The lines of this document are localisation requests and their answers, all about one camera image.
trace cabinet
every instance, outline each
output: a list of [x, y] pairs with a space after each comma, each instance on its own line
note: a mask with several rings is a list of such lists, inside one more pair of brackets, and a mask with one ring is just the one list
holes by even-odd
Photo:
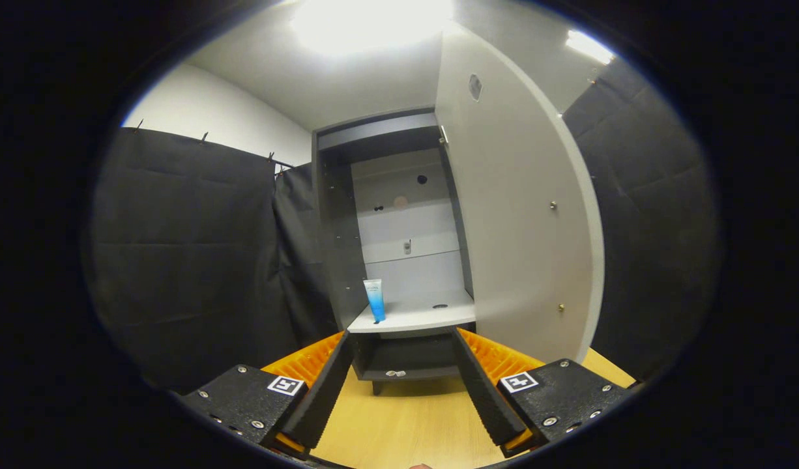
[[[340, 329], [356, 335], [354, 368], [363, 380], [456, 376], [447, 327], [474, 329], [459, 199], [439, 140], [432, 107], [314, 136], [330, 300]], [[382, 279], [386, 319], [379, 324], [366, 278]]]
[[[450, 23], [435, 105], [317, 130], [313, 171], [330, 300], [357, 337], [360, 379], [456, 373], [454, 324], [542, 362], [585, 359], [605, 276], [596, 194], [557, 110], [491, 44]], [[380, 324], [369, 277], [384, 281]]]

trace tube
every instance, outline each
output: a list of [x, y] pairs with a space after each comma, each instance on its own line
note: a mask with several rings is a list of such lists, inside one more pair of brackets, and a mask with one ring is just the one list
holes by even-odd
[[368, 294], [370, 311], [376, 324], [385, 320], [385, 303], [382, 301], [382, 279], [364, 280], [364, 290]]

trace white cabinet door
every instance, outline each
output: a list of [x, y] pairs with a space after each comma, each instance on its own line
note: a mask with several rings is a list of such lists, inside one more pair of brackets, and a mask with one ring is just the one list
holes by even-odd
[[581, 362], [605, 263], [596, 195], [566, 125], [515, 63], [455, 23], [444, 30], [435, 113], [463, 213], [478, 333], [543, 362]]

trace ceiling light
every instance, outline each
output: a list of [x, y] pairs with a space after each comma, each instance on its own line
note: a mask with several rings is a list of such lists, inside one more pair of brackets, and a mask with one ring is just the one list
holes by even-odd
[[311, 50], [341, 55], [418, 42], [450, 17], [449, 0], [308, 0], [292, 26]]
[[611, 51], [607, 50], [605, 46], [578, 31], [568, 31], [567, 42], [565, 42], [564, 45], [567, 45], [573, 50], [584, 53], [585, 55], [591, 57], [591, 59], [599, 60], [599, 62], [602, 62], [605, 65], [608, 65], [608, 63], [611, 62], [611, 59], [614, 59], [614, 53], [611, 53]]

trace black curtain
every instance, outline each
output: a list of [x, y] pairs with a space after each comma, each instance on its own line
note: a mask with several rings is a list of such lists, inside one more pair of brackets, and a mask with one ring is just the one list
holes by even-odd
[[275, 180], [272, 207], [278, 226], [280, 281], [301, 347], [339, 331], [325, 285], [313, 202], [310, 163], [284, 171]]
[[191, 391], [298, 349], [278, 279], [274, 164], [121, 128], [100, 170], [87, 273], [99, 317], [153, 385]]
[[668, 101], [620, 59], [563, 119], [590, 172], [605, 240], [591, 347], [646, 380], [695, 335], [718, 278], [706, 158]]

